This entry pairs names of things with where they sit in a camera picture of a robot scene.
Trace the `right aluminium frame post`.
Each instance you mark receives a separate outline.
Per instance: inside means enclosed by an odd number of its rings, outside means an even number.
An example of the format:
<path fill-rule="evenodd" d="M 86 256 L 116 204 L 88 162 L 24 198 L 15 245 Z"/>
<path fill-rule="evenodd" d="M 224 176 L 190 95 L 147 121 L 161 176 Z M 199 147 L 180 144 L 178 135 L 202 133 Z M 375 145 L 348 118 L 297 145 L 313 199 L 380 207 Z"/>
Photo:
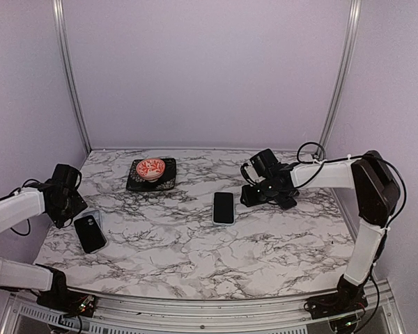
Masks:
<path fill-rule="evenodd" d="M 341 96 L 346 84 L 346 79 L 350 70 L 355 50 L 355 44 L 359 28 L 359 18 L 362 11 L 362 1 L 350 1 L 348 21 L 346 25 L 346 33 L 343 42 L 343 49 L 339 61 L 339 69 L 337 72 L 332 97 L 329 103 L 327 116 L 323 125 L 323 130 L 320 135 L 319 143 L 326 149 L 328 141 L 332 135 L 334 122 L 339 112 L 341 103 Z"/>

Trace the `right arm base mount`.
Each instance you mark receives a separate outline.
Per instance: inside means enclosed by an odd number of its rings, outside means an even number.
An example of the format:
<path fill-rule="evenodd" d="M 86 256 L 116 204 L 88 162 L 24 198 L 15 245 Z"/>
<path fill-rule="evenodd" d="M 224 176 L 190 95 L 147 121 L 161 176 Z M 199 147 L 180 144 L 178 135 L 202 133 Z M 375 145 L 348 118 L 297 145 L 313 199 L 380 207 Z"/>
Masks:
<path fill-rule="evenodd" d="M 312 319 L 321 319 L 356 310 L 365 310 L 368 304 L 365 296 L 358 296 L 351 301 L 348 298 L 341 299 L 336 292 L 309 297 L 305 301 L 303 308 L 311 315 Z"/>

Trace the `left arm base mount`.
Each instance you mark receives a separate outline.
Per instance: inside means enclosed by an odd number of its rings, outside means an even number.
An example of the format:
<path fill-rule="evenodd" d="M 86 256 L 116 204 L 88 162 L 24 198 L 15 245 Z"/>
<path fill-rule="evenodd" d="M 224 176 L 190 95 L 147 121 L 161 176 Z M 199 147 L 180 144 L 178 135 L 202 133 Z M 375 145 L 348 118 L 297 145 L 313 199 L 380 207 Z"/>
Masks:
<path fill-rule="evenodd" d="M 92 317 L 95 312 L 97 297 L 92 294 L 80 292 L 67 292 L 66 294 L 55 294 L 51 292 L 41 292 L 37 298 L 38 305 L 64 312 L 69 317 L 77 315 Z"/>

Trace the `aluminium frame post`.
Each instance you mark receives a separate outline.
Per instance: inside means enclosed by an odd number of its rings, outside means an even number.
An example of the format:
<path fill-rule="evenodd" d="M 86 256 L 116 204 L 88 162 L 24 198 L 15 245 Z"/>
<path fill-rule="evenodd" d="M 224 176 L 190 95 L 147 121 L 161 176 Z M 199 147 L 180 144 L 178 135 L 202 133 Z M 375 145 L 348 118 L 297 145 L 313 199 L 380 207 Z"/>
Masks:
<path fill-rule="evenodd" d="M 63 1 L 62 0 L 53 0 L 52 2 L 53 12 L 54 12 L 54 24 L 58 39 L 59 51 L 61 55 L 61 60 L 63 64 L 63 71 L 65 75 L 65 80 L 68 88 L 68 94 L 70 97 L 72 110 L 75 116 L 77 127 L 79 130 L 79 136 L 82 141 L 82 145 L 86 152 L 86 155 L 89 155 L 92 151 L 91 140 L 88 135 L 86 128 L 86 122 L 84 114 L 82 112 L 82 106 L 79 100 L 79 95 L 77 91 L 77 85 L 75 82 L 75 76 L 73 73 L 72 60 L 70 55 L 70 48 L 68 44 L 68 32 L 64 15 Z"/>
<path fill-rule="evenodd" d="M 327 116 L 323 125 L 323 130 L 320 135 L 319 143 L 326 149 L 328 141 L 332 135 L 334 122 L 339 112 L 341 103 L 341 96 L 346 84 L 346 79 L 350 70 L 355 50 L 355 44 L 359 28 L 359 18 L 362 11 L 362 1 L 350 1 L 348 21 L 346 25 L 346 33 L 343 42 L 343 49 L 339 61 L 339 69 L 337 72 L 332 97 L 329 103 Z"/>

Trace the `aluminium front rail base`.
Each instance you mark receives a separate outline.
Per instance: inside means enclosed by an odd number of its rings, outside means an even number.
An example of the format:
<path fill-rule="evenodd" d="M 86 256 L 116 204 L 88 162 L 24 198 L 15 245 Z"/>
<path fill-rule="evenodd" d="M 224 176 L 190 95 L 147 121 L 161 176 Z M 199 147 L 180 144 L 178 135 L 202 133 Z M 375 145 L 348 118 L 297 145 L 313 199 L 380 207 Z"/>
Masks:
<path fill-rule="evenodd" d="M 387 281 L 368 283 L 364 302 L 341 314 L 312 303 L 328 293 L 200 301 L 96 293 L 90 317 L 65 317 L 19 292 L 8 297 L 0 333 L 406 332 Z"/>

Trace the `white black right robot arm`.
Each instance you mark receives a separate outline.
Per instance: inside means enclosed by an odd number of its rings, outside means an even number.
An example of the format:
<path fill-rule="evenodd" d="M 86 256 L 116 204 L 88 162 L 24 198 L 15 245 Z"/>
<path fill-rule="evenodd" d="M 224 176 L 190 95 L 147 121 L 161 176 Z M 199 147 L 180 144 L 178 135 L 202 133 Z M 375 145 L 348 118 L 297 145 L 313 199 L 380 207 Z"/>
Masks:
<path fill-rule="evenodd" d="M 352 189 L 355 191 L 359 230 L 353 253 L 331 305 L 345 312 L 358 300 L 371 269 L 380 256 L 389 226 L 403 209 L 406 197 L 401 176 L 376 150 L 333 160 L 297 159 L 291 164 L 277 160 L 270 149 L 255 154 L 240 167 L 247 181 L 240 202 L 246 207 L 274 202 L 282 210 L 296 206 L 303 189 Z"/>

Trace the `black phone case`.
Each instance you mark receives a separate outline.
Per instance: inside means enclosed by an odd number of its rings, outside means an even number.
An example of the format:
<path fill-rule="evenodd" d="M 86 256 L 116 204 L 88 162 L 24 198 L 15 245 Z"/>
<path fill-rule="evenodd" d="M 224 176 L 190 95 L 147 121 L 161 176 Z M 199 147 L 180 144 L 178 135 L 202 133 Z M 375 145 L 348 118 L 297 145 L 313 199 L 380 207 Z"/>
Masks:
<path fill-rule="evenodd" d="M 95 253 L 107 245 L 107 240 L 94 216 L 87 215 L 75 220 L 74 227 L 86 254 Z"/>

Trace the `black smartphone front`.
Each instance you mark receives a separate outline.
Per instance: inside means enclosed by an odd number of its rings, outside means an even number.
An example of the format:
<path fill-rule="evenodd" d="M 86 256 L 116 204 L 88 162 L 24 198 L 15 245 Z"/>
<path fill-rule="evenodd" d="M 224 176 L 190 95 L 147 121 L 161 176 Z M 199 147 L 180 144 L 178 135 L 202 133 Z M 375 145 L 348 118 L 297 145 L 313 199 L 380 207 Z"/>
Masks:
<path fill-rule="evenodd" d="M 276 202 L 282 210 L 289 210 L 297 205 L 296 200 L 292 196 L 278 195 Z"/>

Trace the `lavender phone case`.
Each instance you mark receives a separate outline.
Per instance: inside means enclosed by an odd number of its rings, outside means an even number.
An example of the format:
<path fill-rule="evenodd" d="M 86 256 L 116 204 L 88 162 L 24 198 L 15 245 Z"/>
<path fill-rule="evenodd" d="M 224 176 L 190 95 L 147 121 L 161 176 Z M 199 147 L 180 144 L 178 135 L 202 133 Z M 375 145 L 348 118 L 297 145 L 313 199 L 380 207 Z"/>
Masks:
<path fill-rule="evenodd" d="M 102 227 L 102 214 L 98 209 L 87 209 L 77 216 L 77 219 L 84 218 L 85 216 L 92 216 L 96 223 Z"/>

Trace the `left aluminium frame post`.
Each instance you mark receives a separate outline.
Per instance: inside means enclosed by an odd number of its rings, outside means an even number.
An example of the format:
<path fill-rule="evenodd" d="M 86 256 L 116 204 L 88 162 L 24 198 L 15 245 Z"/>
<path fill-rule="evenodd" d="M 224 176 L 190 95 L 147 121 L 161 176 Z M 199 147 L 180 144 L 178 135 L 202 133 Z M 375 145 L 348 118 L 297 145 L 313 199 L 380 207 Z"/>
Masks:
<path fill-rule="evenodd" d="M 86 128 L 86 122 L 84 114 L 82 112 L 82 106 L 79 100 L 79 95 L 77 91 L 77 85 L 75 82 L 75 76 L 73 73 L 72 60 L 70 55 L 70 48 L 68 44 L 68 32 L 64 15 L 63 1 L 62 0 L 53 0 L 52 2 L 53 12 L 54 12 L 54 24 L 58 39 L 59 51 L 61 55 L 61 60 L 63 64 L 63 71 L 65 75 L 65 80 L 68 88 L 68 94 L 70 97 L 72 110 L 75 116 L 77 127 L 79 130 L 79 136 L 82 141 L 82 145 L 86 152 L 86 155 L 89 155 L 92 151 L 91 140 L 88 135 Z"/>

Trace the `red white patterned bowl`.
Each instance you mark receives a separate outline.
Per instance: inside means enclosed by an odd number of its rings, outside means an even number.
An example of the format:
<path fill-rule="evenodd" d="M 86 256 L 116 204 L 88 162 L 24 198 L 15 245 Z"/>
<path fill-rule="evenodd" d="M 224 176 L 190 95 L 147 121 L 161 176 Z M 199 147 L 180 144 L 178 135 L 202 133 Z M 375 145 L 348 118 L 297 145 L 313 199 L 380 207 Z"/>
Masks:
<path fill-rule="evenodd" d="M 147 182 L 155 182 L 163 176 L 166 164 L 162 159 L 149 158 L 137 164 L 136 172 L 138 176 Z"/>

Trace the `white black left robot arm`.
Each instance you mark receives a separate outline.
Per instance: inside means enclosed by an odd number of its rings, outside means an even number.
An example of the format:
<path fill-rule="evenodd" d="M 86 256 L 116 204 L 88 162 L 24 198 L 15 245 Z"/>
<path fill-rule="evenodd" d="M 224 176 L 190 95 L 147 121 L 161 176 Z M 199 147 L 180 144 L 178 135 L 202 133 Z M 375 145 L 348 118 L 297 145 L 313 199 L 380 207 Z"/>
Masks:
<path fill-rule="evenodd" d="M 0 234 L 43 214 L 56 228 L 64 228 L 87 208 L 78 192 L 81 181 L 79 170 L 57 164 L 48 180 L 24 184 L 0 198 Z M 37 264 L 0 258 L 0 288 L 37 290 L 43 301 L 52 302 L 60 310 L 67 310 L 74 303 L 64 272 Z"/>

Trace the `black square plate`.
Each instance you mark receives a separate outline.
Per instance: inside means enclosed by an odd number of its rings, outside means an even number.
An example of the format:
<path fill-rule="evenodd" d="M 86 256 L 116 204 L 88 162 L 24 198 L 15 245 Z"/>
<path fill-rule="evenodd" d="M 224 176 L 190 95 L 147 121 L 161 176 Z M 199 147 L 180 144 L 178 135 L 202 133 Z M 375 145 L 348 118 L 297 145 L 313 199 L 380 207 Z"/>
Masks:
<path fill-rule="evenodd" d="M 174 158 L 136 159 L 130 166 L 126 189 L 133 192 L 172 190 L 176 184 Z"/>

